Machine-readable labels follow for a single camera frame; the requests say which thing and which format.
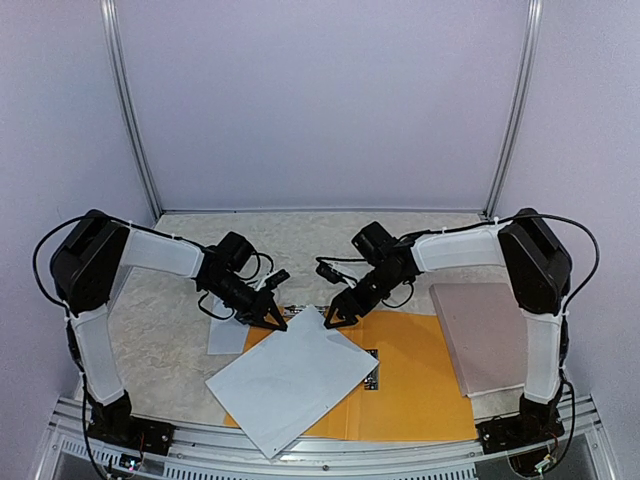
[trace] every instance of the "wire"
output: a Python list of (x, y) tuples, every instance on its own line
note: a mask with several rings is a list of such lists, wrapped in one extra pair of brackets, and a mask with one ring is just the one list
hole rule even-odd
[(562, 460), (564, 460), (564, 457), (567, 456), (567, 452), (569, 451), (569, 447), (571, 446), (571, 441), (573, 440), (573, 434), (575, 433), (575, 430), (576, 430), (576, 391), (573, 387), (573, 384), (569, 380), (567, 380), (567, 377), (565, 376), (564, 372), (562, 372), (562, 383), (568, 386), (569, 390), (571, 391), (571, 429), (569, 430), (569, 437), (567, 438), (567, 443), (564, 446), (564, 450), (562, 450), (562, 455), (560, 455), (560, 457), (554, 462), (553, 465), (551, 465), (549, 468), (547, 468), (545, 471), (542, 472), (543, 475), (546, 475), (547, 473), (555, 470), (557, 466), (560, 465)]
[(256, 281), (254, 279), (258, 276), (258, 274), (260, 273), (260, 270), (262, 268), (262, 262), (260, 261), (261, 258), (264, 258), (267, 262), (269, 262), (269, 272), (268, 272), (268, 274), (269, 273), (273, 273), (273, 270), (275, 269), (275, 264), (273, 262), (273, 258), (271, 258), (271, 256), (267, 255), (266, 253), (258, 252), (256, 250), (254, 250), (251, 253), (251, 255), (253, 255), (256, 258), (256, 261), (257, 261), (255, 272), (253, 272), (253, 274), (251, 274), (248, 277), (240, 277), (240, 275), (238, 275), (240, 280), (243, 280), (243, 281), (247, 282), (248, 285), (256, 283)]
[(87, 449), (87, 456), (89, 457), (89, 461), (91, 462), (93, 469), (102, 480), (108, 480), (102, 470), (100, 470), (100, 467), (98, 467), (95, 458), (93, 458), (93, 452), (91, 451), (91, 445), (89, 444), (89, 436), (87, 435), (87, 399), (89, 397), (89, 392), (87, 391), (87, 377), (85, 375), (82, 375), (82, 383), (84, 389), (84, 394), (82, 396), (82, 435), (84, 437), (84, 445)]
[(273, 263), (273, 258), (271, 258), (270, 255), (267, 255), (266, 253), (262, 253), (262, 252), (257, 252), (256, 255), (258, 256), (258, 258), (264, 258), (267, 262), (269, 262), (269, 273), (273, 273), (273, 271), (275, 270), (276, 266)]
[(413, 286), (413, 283), (403, 282), (403, 285), (409, 285), (409, 287), (411, 287), (411, 291), (409, 292), (409, 295), (407, 296), (407, 298), (403, 302), (399, 303), (398, 305), (389, 305), (387, 302), (382, 300), (382, 304), (385, 307), (388, 307), (388, 308), (400, 308), (400, 307), (404, 307), (407, 303), (409, 303), (409, 300), (411, 300), (411, 298), (413, 298), (413, 293), (415, 292), (416, 289)]
[(203, 296), (200, 297), (200, 300), (198, 300), (198, 308), (202, 313), (209, 315), (210, 317), (213, 317), (216, 320), (229, 320), (231, 317), (233, 317), (236, 314), (236, 310), (234, 308), (231, 309), (231, 314), (228, 317), (221, 317), (213, 313), (211, 310), (206, 309), (205, 307), (202, 306), (202, 302), (208, 296), (209, 296), (209, 292), (205, 293)]
[(253, 280), (254, 278), (256, 278), (258, 276), (258, 273), (260, 273), (260, 268), (262, 267), (262, 264), (260, 262), (260, 255), (258, 254), (258, 252), (256, 252), (255, 250), (253, 252), (251, 252), (251, 255), (253, 257), (255, 257), (256, 259), (256, 270), (255, 272), (253, 272), (253, 274), (249, 275), (248, 277), (241, 277), (240, 275), (238, 275), (238, 278), (240, 278), (240, 280), (242, 281), (249, 281), (249, 280)]
[(364, 258), (316, 257), (316, 262), (360, 263), (366, 262), (366, 260)]
[(44, 237), (42, 237), (40, 239), (40, 241), (36, 244), (36, 247), (33, 250), (33, 255), (31, 257), (31, 268), (33, 270), (33, 276), (35, 277), (36, 280), (36, 284), (38, 285), (38, 288), (40, 289), (40, 292), (42, 293), (42, 295), (44, 295), (44, 297), (49, 300), (51, 303), (53, 303), (54, 305), (57, 305), (59, 307), (62, 307), (65, 309), (65, 311), (67, 312), (67, 314), (69, 313), (69, 309), (67, 308), (67, 306), (61, 302), (60, 300), (56, 300), (48, 291), (47, 289), (44, 287), (42, 280), (40, 279), (40, 274), (38, 272), (38, 253), (40, 252), (40, 249), (42, 248), (42, 246), (46, 243), (47, 240), (49, 240), (53, 235), (55, 235), (56, 233), (58, 233), (60, 230), (62, 230), (65, 227), (68, 227), (71, 224), (80, 222), (82, 220), (87, 220), (90, 218), (104, 218), (107, 220), (112, 220), (114, 222), (117, 222), (121, 225), (127, 226), (127, 227), (131, 227), (131, 228), (135, 228), (136, 230), (141, 230), (143, 232), (147, 232), (147, 233), (151, 233), (153, 235), (156, 235), (158, 237), (162, 237), (162, 238), (171, 238), (174, 240), (182, 240), (184, 242), (190, 243), (196, 247), (198, 247), (200, 250), (202, 250), (203, 252), (210, 250), (209, 248), (200, 245), (197, 242), (194, 242), (192, 240), (187, 240), (185, 238), (182, 237), (177, 237), (175, 235), (169, 235), (167, 233), (163, 233), (163, 232), (158, 232), (156, 230), (153, 230), (151, 228), (147, 228), (147, 227), (143, 227), (142, 225), (137, 225), (135, 223), (131, 223), (131, 222), (127, 222), (125, 220), (122, 220), (120, 218), (116, 218), (116, 217), (112, 217), (110, 215), (106, 215), (106, 214), (95, 214), (95, 215), (81, 215), (79, 217), (74, 217), (70, 220), (67, 220), (65, 222), (62, 222), (60, 225), (58, 225), (57, 227), (49, 230), (49, 232), (47, 232), (47, 234), (45, 234)]

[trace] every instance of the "yellow folder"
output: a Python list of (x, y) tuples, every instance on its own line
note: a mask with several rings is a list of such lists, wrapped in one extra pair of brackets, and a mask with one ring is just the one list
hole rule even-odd
[[(379, 388), (359, 385), (306, 435), (380, 442), (476, 438), (471, 402), (460, 394), (437, 317), (378, 311), (340, 331), (378, 350)], [(251, 328), (245, 351), (270, 333)], [(225, 425), (237, 427), (229, 415)]]

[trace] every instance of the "marble tabletop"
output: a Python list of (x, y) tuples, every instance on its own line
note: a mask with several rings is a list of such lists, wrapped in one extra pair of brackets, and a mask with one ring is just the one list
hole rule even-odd
[[(276, 269), (291, 278), (279, 287), (279, 304), (327, 305), (344, 286), (315, 273), (318, 255), (357, 256), (351, 238), (377, 220), (394, 236), (424, 229), (475, 223), (477, 215), (399, 212), (295, 212), (164, 215), (157, 230), (216, 244), (229, 231), (244, 235), (258, 251), (271, 255)], [(500, 267), (449, 269), (421, 275), (403, 311), (435, 315), (429, 286), (437, 282), (507, 282)], [(398, 293), (396, 301), (402, 300)], [(220, 425), (225, 412), (205, 380), (237, 355), (207, 355), (211, 319), (197, 307), (192, 280), (134, 269), (109, 319), (116, 362), (136, 414), (167, 420)], [(520, 392), (473, 399), (474, 416), (517, 410)]]

